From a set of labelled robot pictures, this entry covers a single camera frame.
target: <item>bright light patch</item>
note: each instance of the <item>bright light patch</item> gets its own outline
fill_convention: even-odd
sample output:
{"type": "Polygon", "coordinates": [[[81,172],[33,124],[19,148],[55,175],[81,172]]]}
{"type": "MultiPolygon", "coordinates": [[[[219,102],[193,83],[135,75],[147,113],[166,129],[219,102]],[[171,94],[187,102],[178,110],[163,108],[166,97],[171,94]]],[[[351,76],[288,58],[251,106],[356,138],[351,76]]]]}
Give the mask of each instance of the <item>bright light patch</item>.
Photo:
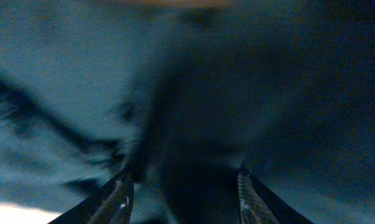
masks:
{"type": "Polygon", "coordinates": [[[36,208],[0,203],[0,224],[28,223],[45,224],[57,218],[60,213],[46,212],[36,208]]]}

